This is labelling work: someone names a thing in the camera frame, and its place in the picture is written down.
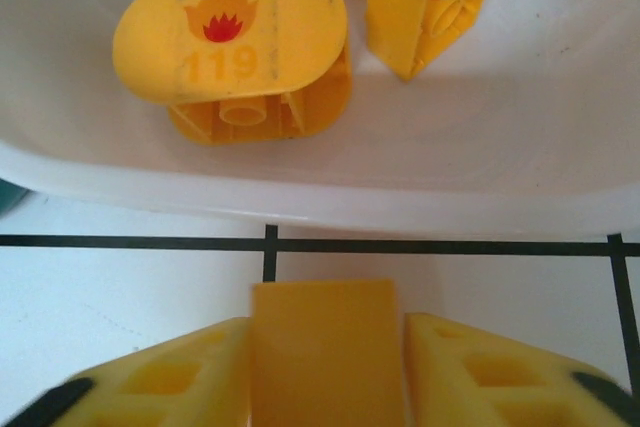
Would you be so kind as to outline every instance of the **red flame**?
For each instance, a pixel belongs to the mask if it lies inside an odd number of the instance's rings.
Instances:
[[[211,42],[229,42],[236,38],[242,29],[242,22],[238,22],[237,15],[229,19],[227,14],[222,14],[222,18],[218,20],[217,16],[211,17],[209,26],[202,26],[204,35]]]

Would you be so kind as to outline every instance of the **flame logo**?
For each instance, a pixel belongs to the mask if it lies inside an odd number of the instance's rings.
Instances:
[[[200,0],[197,6],[184,8],[189,30],[200,40],[229,42],[251,28],[258,1]]]

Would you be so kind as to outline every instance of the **white plastic tub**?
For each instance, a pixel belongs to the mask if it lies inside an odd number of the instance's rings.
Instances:
[[[131,0],[0,0],[0,177],[158,210],[429,236],[640,225],[640,0],[487,0],[409,84],[365,47],[316,137],[201,147],[118,82]]]

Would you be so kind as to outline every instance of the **white plastic container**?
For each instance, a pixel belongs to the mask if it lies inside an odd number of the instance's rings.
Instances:
[[[454,237],[640,225],[640,0],[487,0],[409,84],[346,0],[352,102],[329,131],[201,147],[118,82],[131,0],[0,0],[0,177],[70,197]]]

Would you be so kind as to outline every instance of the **black grid line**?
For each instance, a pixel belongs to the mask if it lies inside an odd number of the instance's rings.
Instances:
[[[263,238],[0,235],[0,247],[262,252],[263,282],[276,280],[278,252],[609,258],[632,392],[640,398],[640,336],[626,262],[640,257],[640,243],[625,243],[621,235],[592,243],[283,239],[277,226],[267,225]]]

